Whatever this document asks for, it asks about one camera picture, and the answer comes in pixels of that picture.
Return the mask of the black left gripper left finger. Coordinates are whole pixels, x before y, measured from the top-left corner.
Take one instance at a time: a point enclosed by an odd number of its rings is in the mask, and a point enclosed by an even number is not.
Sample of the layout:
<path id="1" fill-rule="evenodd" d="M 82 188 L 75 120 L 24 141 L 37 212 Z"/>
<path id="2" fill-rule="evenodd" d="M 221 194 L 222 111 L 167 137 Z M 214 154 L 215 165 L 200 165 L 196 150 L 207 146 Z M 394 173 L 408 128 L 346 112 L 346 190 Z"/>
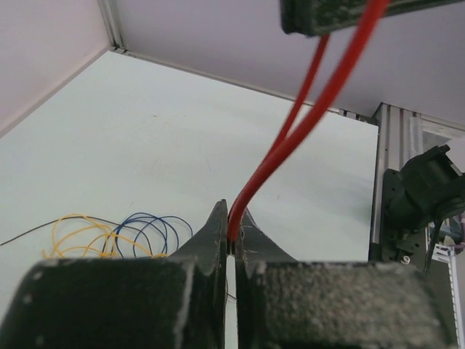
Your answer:
<path id="1" fill-rule="evenodd" d="M 227 204 L 176 252 L 151 259 L 51 259 L 23 277 L 3 348 L 223 348 Z"/>

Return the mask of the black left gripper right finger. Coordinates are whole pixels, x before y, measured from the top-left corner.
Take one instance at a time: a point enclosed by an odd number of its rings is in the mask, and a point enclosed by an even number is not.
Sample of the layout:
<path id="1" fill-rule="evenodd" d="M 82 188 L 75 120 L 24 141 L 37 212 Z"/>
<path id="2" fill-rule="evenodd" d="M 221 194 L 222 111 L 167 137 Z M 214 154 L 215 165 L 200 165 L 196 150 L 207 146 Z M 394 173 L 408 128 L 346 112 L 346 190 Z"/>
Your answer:
<path id="1" fill-rule="evenodd" d="M 235 242 L 240 348 L 456 348 L 424 274 L 398 262 L 301 262 L 250 212 Z"/>

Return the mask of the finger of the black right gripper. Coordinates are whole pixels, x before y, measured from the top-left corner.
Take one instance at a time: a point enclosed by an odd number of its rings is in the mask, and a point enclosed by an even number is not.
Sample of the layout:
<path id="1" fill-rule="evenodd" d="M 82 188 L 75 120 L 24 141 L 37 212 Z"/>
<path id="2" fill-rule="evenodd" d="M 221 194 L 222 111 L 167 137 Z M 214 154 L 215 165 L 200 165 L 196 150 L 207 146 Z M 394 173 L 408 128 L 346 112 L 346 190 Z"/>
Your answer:
<path id="1" fill-rule="evenodd" d="M 357 25 L 367 3 L 364 0 L 280 1 L 281 28 L 286 34 L 324 36 Z M 388 2 L 383 16 L 402 15 L 454 3 L 454 0 L 394 0 Z"/>

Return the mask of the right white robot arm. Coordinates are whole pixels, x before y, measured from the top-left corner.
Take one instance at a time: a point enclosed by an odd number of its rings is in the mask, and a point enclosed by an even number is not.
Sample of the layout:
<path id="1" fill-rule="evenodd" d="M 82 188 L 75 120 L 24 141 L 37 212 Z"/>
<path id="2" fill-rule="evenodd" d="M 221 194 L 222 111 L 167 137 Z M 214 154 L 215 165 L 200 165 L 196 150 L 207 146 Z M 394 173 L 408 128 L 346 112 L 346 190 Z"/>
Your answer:
<path id="1" fill-rule="evenodd" d="M 384 15 L 436 7 L 441 1 L 281 1 L 281 27 L 287 34 L 321 36 L 342 28 L 357 28 L 360 42 Z M 444 220 L 464 211 L 464 173 L 448 157 L 450 147 L 434 146 L 392 169 L 387 148 L 393 140 L 394 108 L 381 104 L 377 168 L 368 259 L 410 262 L 429 270 Z"/>

